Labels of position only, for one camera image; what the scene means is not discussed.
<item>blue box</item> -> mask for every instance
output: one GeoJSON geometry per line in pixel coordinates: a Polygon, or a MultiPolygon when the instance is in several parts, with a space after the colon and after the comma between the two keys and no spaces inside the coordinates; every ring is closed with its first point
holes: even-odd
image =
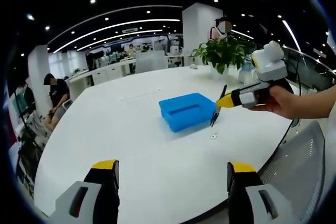
{"type": "Polygon", "coordinates": [[[200,93],[186,94],[159,102],[161,114],[173,132],[209,121],[215,103],[200,93]]]}

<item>leaves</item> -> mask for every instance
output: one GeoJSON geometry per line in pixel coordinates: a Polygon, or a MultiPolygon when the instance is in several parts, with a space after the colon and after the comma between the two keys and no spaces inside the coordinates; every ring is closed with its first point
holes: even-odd
{"type": "Polygon", "coordinates": [[[191,56],[201,57],[204,65],[211,62],[213,67],[222,74],[225,66],[234,65],[240,69],[244,63],[245,51],[245,46],[229,35],[223,39],[210,39],[206,43],[201,43],[193,50],[191,56]]]}

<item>white chair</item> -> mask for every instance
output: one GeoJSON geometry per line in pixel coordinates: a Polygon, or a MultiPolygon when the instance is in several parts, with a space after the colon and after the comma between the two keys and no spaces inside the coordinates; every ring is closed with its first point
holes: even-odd
{"type": "Polygon", "coordinates": [[[164,51],[148,51],[136,56],[135,73],[168,68],[168,60],[164,55],[164,51]]]}

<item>white table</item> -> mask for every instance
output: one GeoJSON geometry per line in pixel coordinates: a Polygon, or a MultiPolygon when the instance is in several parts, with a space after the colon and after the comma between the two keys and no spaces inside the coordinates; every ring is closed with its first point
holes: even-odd
{"type": "MultiPolygon", "coordinates": [[[[230,69],[228,91],[241,87],[230,69]]],[[[227,199],[227,162],[259,170],[290,120],[242,107],[222,109],[214,127],[170,131],[158,102],[199,92],[217,100],[223,83],[210,70],[172,68],[135,74],[86,89],[60,120],[39,162],[35,205],[46,215],[90,167],[120,161],[118,224],[172,224],[227,199]]]]}

